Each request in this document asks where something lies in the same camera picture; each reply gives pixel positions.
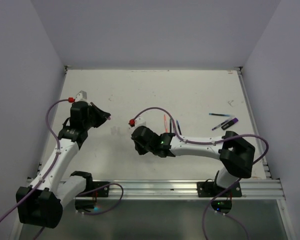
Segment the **blue pen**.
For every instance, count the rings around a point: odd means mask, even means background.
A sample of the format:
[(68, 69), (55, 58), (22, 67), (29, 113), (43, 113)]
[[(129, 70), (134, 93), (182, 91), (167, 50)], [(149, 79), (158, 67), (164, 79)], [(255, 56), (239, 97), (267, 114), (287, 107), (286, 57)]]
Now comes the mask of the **blue pen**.
[(178, 120), (176, 120), (176, 126), (177, 126), (179, 134), (182, 135), (181, 127), (180, 127), (180, 124), (179, 124)]

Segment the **purple pen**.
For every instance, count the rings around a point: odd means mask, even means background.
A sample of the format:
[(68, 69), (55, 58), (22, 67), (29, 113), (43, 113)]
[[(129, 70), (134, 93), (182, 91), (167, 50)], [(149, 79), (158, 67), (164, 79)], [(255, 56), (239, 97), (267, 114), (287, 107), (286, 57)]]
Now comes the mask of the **purple pen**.
[(212, 131), (214, 131), (214, 130), (216, 130), (216, 129), (220, 128), (221, 126), (223, 126), (223, 125), (225, 125), (226, 123), (228, 123), (230, 120), (232, 120), (232, 119), (231, 119), (231, 118), (229, 118), (229, 119), (227, 119), (227, 120), (225, 120), (225, 121), (221, 122), (221, 123), (220, 123), (220, 124), (218, 124), (217, 126), (213, 127), (211, 130), (212, 130)]

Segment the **aluminium front rail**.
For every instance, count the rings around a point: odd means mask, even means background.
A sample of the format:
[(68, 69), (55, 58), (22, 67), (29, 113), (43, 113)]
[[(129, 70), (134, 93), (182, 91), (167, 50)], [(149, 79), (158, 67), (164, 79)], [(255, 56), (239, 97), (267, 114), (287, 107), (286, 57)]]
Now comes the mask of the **aluminium front rail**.
[[(124, 200), (210, 200), (212, 196), (199, 196), (203, 188), (200, 180), (101, 180), (98, 183), (115, 183), (108, 190), (107, 200), (116, 200), (123, 194)], [(218, 200), (284, 200), (285, 194), (279, 180), (241, 180), (231, 194), (223, 194)]]

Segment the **red pen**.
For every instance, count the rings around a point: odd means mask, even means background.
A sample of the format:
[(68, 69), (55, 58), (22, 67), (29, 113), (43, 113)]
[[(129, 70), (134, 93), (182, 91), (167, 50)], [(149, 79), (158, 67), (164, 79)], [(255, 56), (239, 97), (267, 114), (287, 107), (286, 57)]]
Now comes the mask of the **red pen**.
[(171, 127), (171, 132), (175, 132), (175, 121), (171, 118), (170, 119), (170, 127)]

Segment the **black purple highlighter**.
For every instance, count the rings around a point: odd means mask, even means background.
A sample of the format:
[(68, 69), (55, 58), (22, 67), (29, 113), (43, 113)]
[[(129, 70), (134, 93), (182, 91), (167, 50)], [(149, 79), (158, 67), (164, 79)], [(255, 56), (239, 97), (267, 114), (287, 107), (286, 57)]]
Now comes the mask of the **black purple highlighter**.
[(227, 123), (225, 123), (224, 125), (221, 126), (222, 130), (227, 130), (230, 127), (232, 127), (234, 124), (236, 124), (239, 120), (235, 117), (232, 120), (228, 121)]

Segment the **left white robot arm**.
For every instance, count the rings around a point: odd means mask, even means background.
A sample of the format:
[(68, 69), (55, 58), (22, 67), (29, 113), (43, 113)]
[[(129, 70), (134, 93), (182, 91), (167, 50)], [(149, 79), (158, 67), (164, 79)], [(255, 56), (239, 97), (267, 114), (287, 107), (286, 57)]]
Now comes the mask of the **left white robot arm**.
[(17, 212), (22, 224), (55, 228), (64, 208), (77, 195), (89, 196), (94, 184), (89, 172), (73, 172), (61, 185), (62, 177), (72, 159), (88, 138), (91, 128), (98, 128), (111, 118), (109, 112), (98, 108), (93, 102), (75, 101), (70, 116), (55, 134), (56, 146), (39, 174), (28, 187), (16, 192)]

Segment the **orange pen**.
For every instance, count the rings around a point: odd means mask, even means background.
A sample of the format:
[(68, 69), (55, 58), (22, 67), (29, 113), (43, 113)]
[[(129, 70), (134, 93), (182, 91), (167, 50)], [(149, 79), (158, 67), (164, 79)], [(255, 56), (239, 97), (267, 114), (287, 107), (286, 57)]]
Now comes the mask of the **orange pen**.
[(168, 133), (168, 122), (167, 122), (167, 117), (165, 114), (163, 115), (163, 121), (164, 121), (165, 132)]

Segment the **green pen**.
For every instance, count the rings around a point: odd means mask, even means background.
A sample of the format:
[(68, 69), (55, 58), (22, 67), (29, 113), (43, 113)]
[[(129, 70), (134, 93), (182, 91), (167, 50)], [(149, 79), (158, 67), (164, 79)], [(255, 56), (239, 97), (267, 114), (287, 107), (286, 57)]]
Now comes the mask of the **green pen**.
[(169, 133), (173, 133), (173, 121), (171, 118), (169, 119)]

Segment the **teal pen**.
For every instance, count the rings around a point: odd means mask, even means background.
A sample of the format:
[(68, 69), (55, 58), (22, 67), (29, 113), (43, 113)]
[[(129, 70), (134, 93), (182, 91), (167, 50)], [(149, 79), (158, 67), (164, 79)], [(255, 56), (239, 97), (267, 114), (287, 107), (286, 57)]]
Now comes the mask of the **teal pen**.
[(231, 114), (222, 114), (222, 113), (209, 113), (210, 116), (218, 116), (218, 117), (227, 117), (232, 118), (234, 115)]

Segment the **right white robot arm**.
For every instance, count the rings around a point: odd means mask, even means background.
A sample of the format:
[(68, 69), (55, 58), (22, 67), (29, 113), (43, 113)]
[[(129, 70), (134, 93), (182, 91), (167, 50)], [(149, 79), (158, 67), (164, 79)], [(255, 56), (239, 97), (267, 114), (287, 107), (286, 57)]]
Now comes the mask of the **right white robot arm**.
[(238, 179), (252, 176), (255, 147), (233, 131), (219, 137), (185, 137), (175, 133), (153, 132), (146, 126), (135, 128), (131, 134), (139, 155), (152, 153), (160, 158), (197, 156), (215, 159), (223, 164), (215, 176), (213, 192), (225, 196)]

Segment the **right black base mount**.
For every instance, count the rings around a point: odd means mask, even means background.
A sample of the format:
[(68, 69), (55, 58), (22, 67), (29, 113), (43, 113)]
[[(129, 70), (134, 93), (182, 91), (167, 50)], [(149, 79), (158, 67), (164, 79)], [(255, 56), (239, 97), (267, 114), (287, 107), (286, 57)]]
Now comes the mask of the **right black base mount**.
[[(199, 181), (196, 183), (197, 195), (199, 198), (214, 198), (216, 195), (220, 194), (226, 188), (217, 185), (217, 177), (219, 175), (219, 171), (216, 173), (214, 179), (207, 179), (205, 181)], [(216, 198), (210, 206), (213, 210), (217, 211), (221, 214), (228, 214), (233, 206), (232, 200), (233, 198), (241, 198), (243, 196), (241, 186), (237, 183), (234, 187), (232, 187), (227, 192), (220, 195), (220, 198)]]

